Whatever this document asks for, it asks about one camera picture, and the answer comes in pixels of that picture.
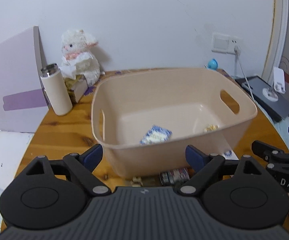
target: beige plastic basket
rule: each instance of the beige plastic basket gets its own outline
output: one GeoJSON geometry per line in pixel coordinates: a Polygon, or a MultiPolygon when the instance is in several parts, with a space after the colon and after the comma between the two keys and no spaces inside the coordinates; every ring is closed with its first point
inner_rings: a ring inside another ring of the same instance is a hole
{"type": "Polygon", "coordinates": [[[131,178],[188,166],[189,144],[206,154],[233,149],[256,115],[255,104],[243,90],[216,71],[156,70],[102,81],[92,102],[92,132],[115,173],[131,178]],[[237,114],[222,101],[223,90],[238,103],[237,114]],[[205,133],[211,124],[219,130],[205,133]],[[153,125],[171,130],[172,136],[140,145],[153,125]]]}

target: white wall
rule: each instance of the white wall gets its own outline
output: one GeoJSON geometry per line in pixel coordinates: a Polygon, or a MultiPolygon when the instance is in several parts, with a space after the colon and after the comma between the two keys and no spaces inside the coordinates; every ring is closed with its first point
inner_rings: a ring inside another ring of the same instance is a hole
{"type": "Polygon", "coordinates": [[[61,34],[99,39],[104,70],[203,66],[215,57],[229,74],[235,57],[211,52],[212,32],[243,38],[246,74],[262,74],[273,0],[0,0],[0,42],[38,25],[47,63],[61,62],[61,34]]]}

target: gray ribbed plate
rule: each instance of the gray ribbed plate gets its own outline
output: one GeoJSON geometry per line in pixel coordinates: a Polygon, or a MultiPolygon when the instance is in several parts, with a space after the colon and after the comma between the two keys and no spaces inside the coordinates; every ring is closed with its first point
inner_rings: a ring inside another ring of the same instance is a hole
{"type": "Polygon", "coordinates": [[[210,217],[193,197],[171,187],[118,187],[94,198],[83,214],[58,228],[8,228],[0,240],[288,240],[281,226],[259,231],[230,228],[210,217]]]}

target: stuffed lamb toy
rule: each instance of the stuffed lamb toy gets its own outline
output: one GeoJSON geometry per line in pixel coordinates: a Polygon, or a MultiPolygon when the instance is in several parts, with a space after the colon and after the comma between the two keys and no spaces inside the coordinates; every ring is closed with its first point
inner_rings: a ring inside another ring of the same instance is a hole
{"type": "Polygon", "coordinates": [[[76,75],[84,75],[88,87],[94,85],[100,76],[100,66],[91,53],[90,48],[98,41],[83,30],[67,30],[62,34],[62,63],[63,77],[76,79],[76,75]]]}

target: tissue box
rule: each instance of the tissue box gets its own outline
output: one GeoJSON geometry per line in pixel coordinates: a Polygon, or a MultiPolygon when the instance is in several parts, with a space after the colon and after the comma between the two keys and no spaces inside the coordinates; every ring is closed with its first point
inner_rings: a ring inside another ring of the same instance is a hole
{"type": "Polygon", "coordinates": [[[67,91],[72,103],[79,102],[84,92],[86,92],[88,89],[84,75],[77,75],[75,80],[71,78],[65,78],[64,83],[67,87],[67,91]]]}

